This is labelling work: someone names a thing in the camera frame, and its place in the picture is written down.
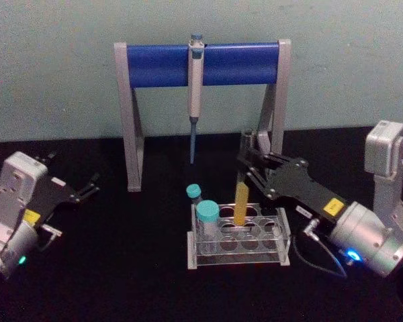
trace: teal cap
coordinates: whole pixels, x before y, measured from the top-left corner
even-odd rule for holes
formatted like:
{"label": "teal cap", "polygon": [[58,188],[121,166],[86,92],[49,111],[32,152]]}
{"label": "teal cap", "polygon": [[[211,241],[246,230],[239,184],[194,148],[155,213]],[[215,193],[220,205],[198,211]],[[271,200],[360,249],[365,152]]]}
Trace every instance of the teal cap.
{"label": "teal cap", "polygon": [[195,210],[197,212],[197,218],[204,223],[215,222],[220,214],[220,207],[212,200],[200,201]]}
{"label": "teal cap", "polygon": [[187,187],[187,195],[191,199],[197,198],[202,194],[202,190],[200,189],[197,183],[193,183]]}

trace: robotic arm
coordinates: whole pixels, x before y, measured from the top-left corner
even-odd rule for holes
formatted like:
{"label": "robotic arm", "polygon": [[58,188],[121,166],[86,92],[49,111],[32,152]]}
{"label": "robotic arm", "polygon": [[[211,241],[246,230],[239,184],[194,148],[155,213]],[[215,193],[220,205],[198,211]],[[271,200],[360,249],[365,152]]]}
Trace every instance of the robotic arm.
{"label": "robotic arm", "polygon": [[16,152],[8,157],[0,174],[0,276],[8,279],[25,255],[38,244],[40,229],[50,233],[46,249],[61,231],[49,226],[53,210],[63,203],[78,204],[97,192],[98,175],[80,191],[48,176],[48,159],[35,160]]}
{"label": "robotic arm", "polygon": [[318,231],[350,260],[362,261],[384,277],[403,266],[403,124],[381,121],[366,139],[365,169],[375,180],[374,212],[315,182],[302,158],[263,155],[244,145],[238,161],[245,180],[274,205],[292,206],[310,219],[306,235],[316,240]]}

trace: pipette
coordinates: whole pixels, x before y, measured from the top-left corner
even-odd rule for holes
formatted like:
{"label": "pipette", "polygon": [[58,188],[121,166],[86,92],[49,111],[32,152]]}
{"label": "pipette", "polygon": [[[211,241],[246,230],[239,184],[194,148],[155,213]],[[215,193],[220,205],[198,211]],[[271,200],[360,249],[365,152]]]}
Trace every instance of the pipette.
{"label": "pipette", "polygon": [[191,34],[188,44],[188,113],[191,122],[189,162],[194,163],[195,134],[200,115],[200,98],[203,86],[204,44],[201,34]]}

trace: yellow liquid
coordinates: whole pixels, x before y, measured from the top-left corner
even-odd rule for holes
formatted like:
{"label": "yellow liquid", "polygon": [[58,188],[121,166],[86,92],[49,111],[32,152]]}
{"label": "yellow liquid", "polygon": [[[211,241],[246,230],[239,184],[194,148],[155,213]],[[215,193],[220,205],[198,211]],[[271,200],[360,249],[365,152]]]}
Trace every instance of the yellow liquid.
{"label": "yellow liquid", "polygon": [[238,182],[236,185],[236,205],[234,206],[234,223],[238,226],[244,225],[244,218],[247,215],[248,196],[248,186],[243,182]]}

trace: light blue wall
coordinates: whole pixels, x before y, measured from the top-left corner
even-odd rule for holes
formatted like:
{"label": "light blue wall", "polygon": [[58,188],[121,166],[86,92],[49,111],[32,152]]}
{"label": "light blue wall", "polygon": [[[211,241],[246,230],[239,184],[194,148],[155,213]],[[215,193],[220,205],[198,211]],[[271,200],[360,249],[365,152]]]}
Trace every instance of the light blue wall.
{"label": "light blue wall", "polygon": [[[293,42],[289,129],[403,121],[403,1],[0,1],[0,141],[120,136],[113,43]],[[205,88],[200,132],[257,124],[263,87]],[[186,89],[138,93],[188,133]]]}

